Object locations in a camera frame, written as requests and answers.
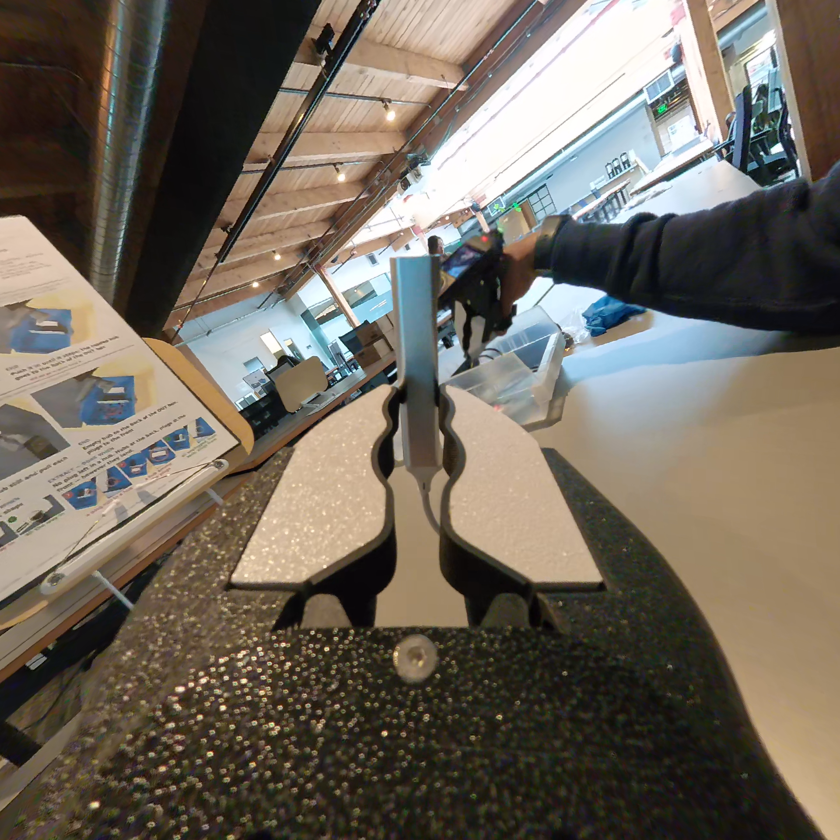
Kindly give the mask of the white usb hub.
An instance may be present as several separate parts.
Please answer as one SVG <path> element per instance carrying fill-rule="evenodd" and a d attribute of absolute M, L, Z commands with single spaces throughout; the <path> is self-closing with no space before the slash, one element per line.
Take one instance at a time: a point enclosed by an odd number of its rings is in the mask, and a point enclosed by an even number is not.
<path fill-rule="evenodd" d="M 391 260 L 402 460 L 427 495 L 442 465 L 438 429 L 437 303 L 439 261 Z"/>

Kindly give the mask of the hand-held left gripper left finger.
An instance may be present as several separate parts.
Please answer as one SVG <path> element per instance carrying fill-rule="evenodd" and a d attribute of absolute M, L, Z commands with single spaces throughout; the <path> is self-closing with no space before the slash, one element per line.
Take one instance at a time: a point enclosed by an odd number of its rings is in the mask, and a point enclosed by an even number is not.
<path fill-rule="evenodd" d="M 375 624 L 396 570 L 397 388 L 381 385 L 328 415 L 294 447 L 229 580 L 245 591 L 329 596 L 350 624 Z"/>

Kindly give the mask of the person's right hand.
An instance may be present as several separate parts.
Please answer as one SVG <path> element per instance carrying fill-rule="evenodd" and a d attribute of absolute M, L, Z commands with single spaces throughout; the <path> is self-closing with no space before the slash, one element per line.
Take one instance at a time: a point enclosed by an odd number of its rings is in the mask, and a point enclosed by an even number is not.
<path fill-rule="evenodd" d="M 500 278 L 500 306 L 505 317 L 530 290 L 538 277 L 534 268 L 534 250 L 539 233 L 523 236 L 504 248 L 504 271 Z"/>

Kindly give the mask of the clear plastic bin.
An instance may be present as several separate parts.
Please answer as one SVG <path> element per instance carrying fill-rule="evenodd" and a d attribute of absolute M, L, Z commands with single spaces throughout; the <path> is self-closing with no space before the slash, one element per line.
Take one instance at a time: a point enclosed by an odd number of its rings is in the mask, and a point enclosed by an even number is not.
<path fill-rule="evenodd" d="M 566 337 L 541 307 L 517 315 L 467 370 L 444 381 L 521 426 L 546 420 L 566 353 Z"/>

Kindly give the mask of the white document stand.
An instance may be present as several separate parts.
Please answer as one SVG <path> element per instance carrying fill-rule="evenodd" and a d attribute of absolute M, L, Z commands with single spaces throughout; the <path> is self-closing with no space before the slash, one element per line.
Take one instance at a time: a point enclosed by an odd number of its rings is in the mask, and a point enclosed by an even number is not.
<path fill-rule="evenodd" d="M 102 573 L 103 566 L 127 549 L 147 528 L 184 502 L 205 494 L 222 505 L 214 485 L 228 472 L 229 467 L 227 458 L 215 458 L 203 465 L 186 469 L 186 478 L 160 496 L 154 496 L 142 487 L 136 492 L 146 502 L 145 505 L 123 519 L 116 515 L 116 502 L 108 503 L 102 514 L 71 544 L 58 564 L 46 573 L 38 586 L 39 595 L 47 602 L 52 602 L 84 579 L 91 578 L 131 611 L 133 603 Z"/>

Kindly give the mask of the stack of cardboard boxes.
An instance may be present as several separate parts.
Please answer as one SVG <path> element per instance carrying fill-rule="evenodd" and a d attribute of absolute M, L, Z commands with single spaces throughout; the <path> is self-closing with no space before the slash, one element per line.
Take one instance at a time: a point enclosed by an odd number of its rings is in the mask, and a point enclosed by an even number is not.
<path fill-rule="evenodd" d="M 353 356 L 362 369 L 395 353 L 396 327 L 391 312 L 372 322 L 364 321 L 353 332 L 360 345 Z"/>

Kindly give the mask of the blue crumpled glove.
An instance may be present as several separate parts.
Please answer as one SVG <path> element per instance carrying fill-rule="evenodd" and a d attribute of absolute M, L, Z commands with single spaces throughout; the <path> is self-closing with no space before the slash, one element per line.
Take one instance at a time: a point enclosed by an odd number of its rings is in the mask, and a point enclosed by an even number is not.
<path fill-rule="evenodd" d="M 644 314 L 646 308 L 603 296 L 583 310 L 584 325 L 592 338 L 603 336 L 608 330 L 627 320 Z"/>

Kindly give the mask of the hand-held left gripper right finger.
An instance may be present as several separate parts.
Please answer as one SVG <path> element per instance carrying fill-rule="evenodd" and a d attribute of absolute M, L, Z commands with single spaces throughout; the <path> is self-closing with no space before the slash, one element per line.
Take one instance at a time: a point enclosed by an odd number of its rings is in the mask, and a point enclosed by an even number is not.
<path fill-rule="evenodd" d="M 451 385 L 440 428 L 439 566 L 468 626 L 539 626 L 541 596 L 602 594 L 603 574 L 535 439 Z"/>

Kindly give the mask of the person's right forearm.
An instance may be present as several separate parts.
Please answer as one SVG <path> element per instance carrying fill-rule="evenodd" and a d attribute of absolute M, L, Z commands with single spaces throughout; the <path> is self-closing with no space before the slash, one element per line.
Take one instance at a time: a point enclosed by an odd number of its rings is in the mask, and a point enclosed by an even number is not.
<path fill-rule="evenodd" d="M 569 222 L 549 276 L 675 317 L 838 334 L 838 165 L 696 213 Z"/>

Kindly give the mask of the black wristwatch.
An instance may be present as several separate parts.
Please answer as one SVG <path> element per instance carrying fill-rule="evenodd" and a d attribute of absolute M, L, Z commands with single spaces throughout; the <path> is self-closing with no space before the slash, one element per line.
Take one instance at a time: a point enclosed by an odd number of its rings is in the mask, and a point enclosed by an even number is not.
<path fill-rule="evenodd" d="M 552 271 L 554 240 L 574 217 L 567 213 L 546 216 L 538 230 L 532 252 L 532 267 L 538 277 L 547 277 Z"/>

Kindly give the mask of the instruction sheet on stand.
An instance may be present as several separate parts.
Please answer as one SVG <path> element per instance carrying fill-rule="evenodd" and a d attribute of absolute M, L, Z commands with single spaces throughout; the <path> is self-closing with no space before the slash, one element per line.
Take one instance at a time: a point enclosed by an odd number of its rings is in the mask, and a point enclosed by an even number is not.
<path fill-rule="evenodd" d="M 160 357 L 26 217 L 1 223 L 2 608 L 40 582 L 116 502 L 120 519 L 186 469 L 249 452 L 223 394 Z"/>

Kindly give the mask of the rounded beige board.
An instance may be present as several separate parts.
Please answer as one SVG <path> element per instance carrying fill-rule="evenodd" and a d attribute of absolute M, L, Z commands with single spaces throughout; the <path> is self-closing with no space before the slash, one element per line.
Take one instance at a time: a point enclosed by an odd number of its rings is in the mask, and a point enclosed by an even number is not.
<path fill-rule="evenodd" d="M 318 356 L 297 364 L 279 364 L 268 372 L 280 402 L 288 414 L 296 413 L 303 403 L 329 388 L 328 377 Z"/>

